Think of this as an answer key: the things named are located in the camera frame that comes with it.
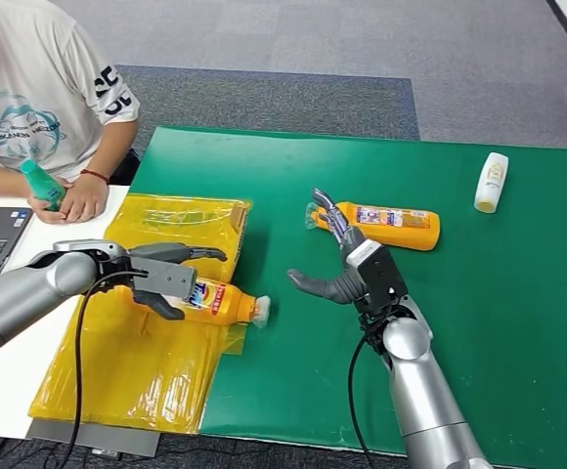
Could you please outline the person's right hand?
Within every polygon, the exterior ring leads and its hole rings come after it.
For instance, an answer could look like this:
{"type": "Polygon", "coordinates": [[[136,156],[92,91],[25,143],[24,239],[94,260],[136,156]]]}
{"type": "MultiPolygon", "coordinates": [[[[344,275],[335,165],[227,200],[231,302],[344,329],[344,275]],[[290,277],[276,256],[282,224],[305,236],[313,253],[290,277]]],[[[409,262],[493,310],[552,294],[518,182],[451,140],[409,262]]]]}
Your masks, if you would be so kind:
{"type": "Polygon", "coordinates": [[[46,200],[40,200],[30,193],[27,202],[39,220],[46,224],[67,224],[68,223],[67,211],[65,208],[66,196],[57,211],[51,211],[51,204],[46,200]]]}

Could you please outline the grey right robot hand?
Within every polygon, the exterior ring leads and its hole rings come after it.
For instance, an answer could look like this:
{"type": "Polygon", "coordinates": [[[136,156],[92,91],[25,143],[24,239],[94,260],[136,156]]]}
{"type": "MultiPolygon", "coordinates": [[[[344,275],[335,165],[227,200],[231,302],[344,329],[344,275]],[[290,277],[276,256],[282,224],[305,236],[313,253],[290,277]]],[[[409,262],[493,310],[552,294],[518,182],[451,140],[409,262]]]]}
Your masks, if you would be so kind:
{"type": "Polygon", "coordinates": [[[298,290],[340,305],[363,298],[367,293],[365,283],[355,268],[347,263],[347,258],[365,242],[366,237],[359,228],[350,225],[343,212],[326,192],[314,189],[312,198],[319,207],[326,210],[324,219],[337,242],[343,269],[339,275],[329,280],[311,278],[296,269],[290,269],[287,272],[288,279],[298,290]]]}

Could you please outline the person's left hand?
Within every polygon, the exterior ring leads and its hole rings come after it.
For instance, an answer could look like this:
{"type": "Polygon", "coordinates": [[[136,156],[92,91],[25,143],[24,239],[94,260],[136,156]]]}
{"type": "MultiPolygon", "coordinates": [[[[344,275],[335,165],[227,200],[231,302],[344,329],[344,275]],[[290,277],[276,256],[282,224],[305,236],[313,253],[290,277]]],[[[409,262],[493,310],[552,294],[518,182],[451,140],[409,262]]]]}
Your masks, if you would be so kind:
{"type": "Polygon", "coordinates": [[[82,174],[67,190],[60,212],[67,223],[83,223],[102,214],[107,205],[109,187],[104,180],[82,174]]]}

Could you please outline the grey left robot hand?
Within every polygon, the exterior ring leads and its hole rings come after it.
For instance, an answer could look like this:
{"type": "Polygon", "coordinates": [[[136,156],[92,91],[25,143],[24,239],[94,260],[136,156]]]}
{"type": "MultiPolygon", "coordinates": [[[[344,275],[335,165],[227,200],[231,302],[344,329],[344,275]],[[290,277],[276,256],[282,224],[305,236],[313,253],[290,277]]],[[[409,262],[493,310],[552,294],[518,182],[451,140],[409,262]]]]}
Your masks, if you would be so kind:
{"type": "Polygon", "coordinates": [[[165,320],[184,320],[185,313],[171,305],[170,298],[186,300],[191,296],[197,270],[185,261],[210,258],[221,262],[227,255],[219,248],[189,246],[178,242],[140,245],[129,251],[130,266],[141,272],[131,287],[135,302],[145,305],[165,320]]]}

